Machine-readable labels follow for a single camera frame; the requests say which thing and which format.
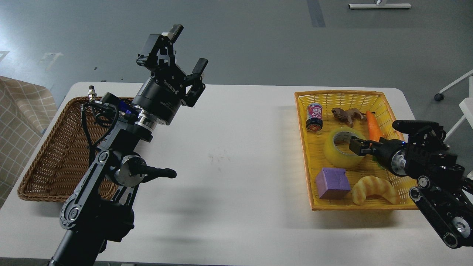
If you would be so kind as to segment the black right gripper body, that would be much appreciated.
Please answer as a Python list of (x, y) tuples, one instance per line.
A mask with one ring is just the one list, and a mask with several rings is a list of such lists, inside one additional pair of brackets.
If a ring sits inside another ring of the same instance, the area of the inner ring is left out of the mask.
[(377, 162), (390, 173), (394, 175), (405, 175), (405, 153), (406, 143), (398, 139), (387, 140), (380, 139), (380, 142), (372, 143), (371, 155), (377, 159)]

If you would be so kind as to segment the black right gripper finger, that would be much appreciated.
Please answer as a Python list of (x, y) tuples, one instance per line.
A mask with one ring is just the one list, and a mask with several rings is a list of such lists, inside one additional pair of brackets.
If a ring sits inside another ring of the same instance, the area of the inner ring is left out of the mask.
[(381, 143), (378, 141), (363, 140), (356, 136), (351, 136), (348, 148), (358, 156), (365, 156), (375, 155), (375, 152), (380, 145)]

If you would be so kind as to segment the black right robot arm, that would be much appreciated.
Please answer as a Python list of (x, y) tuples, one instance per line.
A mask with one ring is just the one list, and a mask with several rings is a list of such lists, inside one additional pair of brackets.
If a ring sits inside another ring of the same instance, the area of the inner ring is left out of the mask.
[(349, 149), (358, 156), (372, 155), (392, 174), (417, 181), (409, 197), (446, 246), (472, 246), (472, 180), (465, 177), (457, 155), (444, 143), (446, 132), (436, 122), (395, 120), (392, 127), (408, 141), (379, 141), (351, 137)]

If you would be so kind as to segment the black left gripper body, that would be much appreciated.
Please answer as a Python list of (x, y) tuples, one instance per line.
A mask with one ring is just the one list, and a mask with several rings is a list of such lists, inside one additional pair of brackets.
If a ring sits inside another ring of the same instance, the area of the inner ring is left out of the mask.
[(132, 101), (133, 105), (156, 116), (161, 125), (170, 125), (181, 106), (184, 89), (181, 87), (186, 74), (178, 66), (146, 67), (151, 71)]

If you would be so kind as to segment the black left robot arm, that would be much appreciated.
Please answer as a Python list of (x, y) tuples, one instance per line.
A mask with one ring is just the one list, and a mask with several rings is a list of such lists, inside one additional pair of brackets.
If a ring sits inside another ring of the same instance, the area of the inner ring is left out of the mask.
[(179, 108), (193, 107), (205, 90), (207, 59), (200, 58), (189, 75), (176, 64), (174, 44), (183, 30), (173, 25), (149, 35), (136, 62), (151, 74), (130, 104), (111, 93), (97, 100), (89, 87), (81, 106), (89, 167), (61, 208), (66, 233), (49, 266), (92, 266), (108, 241), (120, 242), (135, 227), (139, 185), (176, 177), (173, 169), (148, 166), (135, 148), (139, 141), (151, 142), (158, 124), (170, 125)]

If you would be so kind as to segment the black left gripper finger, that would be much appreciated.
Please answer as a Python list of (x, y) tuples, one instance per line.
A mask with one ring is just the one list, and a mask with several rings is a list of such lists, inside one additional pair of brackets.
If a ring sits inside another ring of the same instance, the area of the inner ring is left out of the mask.
[(191, 74), (186, 76), (186, 79), (183, 82), (185, 94), (181, 99), (181, 103), (183, 106), (191, 108), (194, 107), (197, 100), (200, 98), (203, 91), (205, 90), (205, 84), (203, 83), (202, 74), (207, 64), (208, 59), (198, 59)]
[(183, 25), (173, 25), (169, 32), (150, 34), (137, 55), (137, 65), (148, 69), (150, 76), (160, 74), (160, 71), (166, 69), (173, 74), (184, 76), (184, 72), (176, 64), (174, 52), (174, 43), (183, 30)]

